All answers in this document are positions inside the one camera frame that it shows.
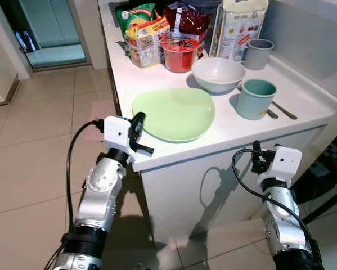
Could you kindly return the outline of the green snack packet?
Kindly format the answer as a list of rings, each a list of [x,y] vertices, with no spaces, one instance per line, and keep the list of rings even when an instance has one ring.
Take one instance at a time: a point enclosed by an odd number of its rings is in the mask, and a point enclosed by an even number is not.
[[[155,3],[143,3],[128,10],[114,11],[122,36],[127,43],[149,33],[149,23],[154,20]]]

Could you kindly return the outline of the teal cup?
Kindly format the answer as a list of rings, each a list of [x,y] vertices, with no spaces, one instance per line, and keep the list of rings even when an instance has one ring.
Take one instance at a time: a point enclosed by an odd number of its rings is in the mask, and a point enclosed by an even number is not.
[[[237,101],[237,113],[245,119],[263,118],[277,93],[274,83],[263,79],[248,79],[242,82]]]

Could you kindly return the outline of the grey cup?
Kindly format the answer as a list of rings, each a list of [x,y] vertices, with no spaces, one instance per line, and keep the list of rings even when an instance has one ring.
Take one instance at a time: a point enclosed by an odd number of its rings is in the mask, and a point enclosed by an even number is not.
[[[248,41],[243,65],[246,69],[261,70],[269,62],[269,55],[275,44],[269,39],[251,39]]]

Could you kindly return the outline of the white kitchen counter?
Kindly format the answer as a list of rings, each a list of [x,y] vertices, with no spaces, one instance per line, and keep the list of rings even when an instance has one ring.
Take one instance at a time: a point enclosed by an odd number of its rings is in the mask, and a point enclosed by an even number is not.
[[[157,245],[175,244],[253,218],[260,199],[240,187],[232,155],[254,141],[292,147],[303,156],[304,173],[337,137],[337,0],[269,0],[260,36],[275,44],[261,70],[246,70],[242,82],[274,83],[278,119],[245,119],[236,110],[240,90],[212,97],[215,118],[194,141],[168,142],[144,133],[140,143],[153,155],[139,155],[140,203],[122,204],[120,234],[150,232]]]

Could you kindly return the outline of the dark red snack packet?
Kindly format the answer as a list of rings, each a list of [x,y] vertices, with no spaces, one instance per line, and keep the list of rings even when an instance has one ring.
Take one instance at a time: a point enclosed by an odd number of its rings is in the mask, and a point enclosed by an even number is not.
[[[169,38],[194,39],[199,42],[199,51],[205,47],[211,15],[186,3],[174,2],[163,8],[163,16],[170,24]]]

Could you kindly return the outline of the yellow snack packet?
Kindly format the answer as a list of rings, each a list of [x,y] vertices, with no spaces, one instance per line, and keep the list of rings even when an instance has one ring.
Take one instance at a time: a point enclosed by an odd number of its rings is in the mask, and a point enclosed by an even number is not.
[[[125,41],[133,64],[145,69],[164,60],[161,42],[168,36],[170,24],[163,16],[147,21],[132,15],[125,30]]]

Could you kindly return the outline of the white ceramic bowl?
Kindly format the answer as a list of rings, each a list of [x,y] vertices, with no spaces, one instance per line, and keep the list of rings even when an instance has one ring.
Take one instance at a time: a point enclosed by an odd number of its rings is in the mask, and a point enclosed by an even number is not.
[[[222,95],[232,92],[242,82],[246,68],[226,57],[202,57],[194,62],[191,72],[201,88]]]

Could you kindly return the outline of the dark blue slipper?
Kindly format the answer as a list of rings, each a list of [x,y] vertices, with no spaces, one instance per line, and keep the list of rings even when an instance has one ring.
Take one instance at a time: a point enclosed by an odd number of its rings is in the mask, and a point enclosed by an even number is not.
[[[35,52],[37,50],[34,39],[29,31],[17,31],[15,36],[23,53]]]

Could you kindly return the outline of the gold spoon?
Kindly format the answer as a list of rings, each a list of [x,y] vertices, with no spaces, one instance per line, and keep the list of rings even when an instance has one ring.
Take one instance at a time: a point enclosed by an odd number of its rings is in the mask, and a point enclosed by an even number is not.
[[[296,115],[291,113],[291,111],[286,110],[285,108],[283,108],[283,106],[279,105],[276,101],[272,101],[272,103],[273,103],[274,106],[276,106],[279,110],[282,111],[282,113],[284,113],[289,118],[291,118],[291,119],[297,119],[298,118]]]

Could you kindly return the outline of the teal door mat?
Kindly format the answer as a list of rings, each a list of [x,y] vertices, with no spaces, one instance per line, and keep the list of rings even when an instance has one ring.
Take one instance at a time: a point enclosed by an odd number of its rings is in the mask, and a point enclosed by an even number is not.
[[[87,57],[81,44],[47,47],[34,52],[27,52],[26,57],[33,69],[46,69],[59,65],[81,64]]]

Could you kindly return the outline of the white printed food bag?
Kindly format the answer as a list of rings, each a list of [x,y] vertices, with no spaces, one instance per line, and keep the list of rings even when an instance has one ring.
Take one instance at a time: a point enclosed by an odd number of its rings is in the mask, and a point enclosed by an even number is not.
[[[218,7],[211,57],[242,61],[248,41],[260,35],[269,0],[223,0]]]

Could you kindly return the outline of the light green plate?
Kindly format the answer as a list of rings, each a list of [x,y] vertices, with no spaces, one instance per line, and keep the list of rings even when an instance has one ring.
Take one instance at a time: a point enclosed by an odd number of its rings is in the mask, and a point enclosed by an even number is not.
[[[143,130],[168,142],[194,141],[212,125],[215,104],[199,88],[163,88],[139,95],[132,113],[145,113]]]

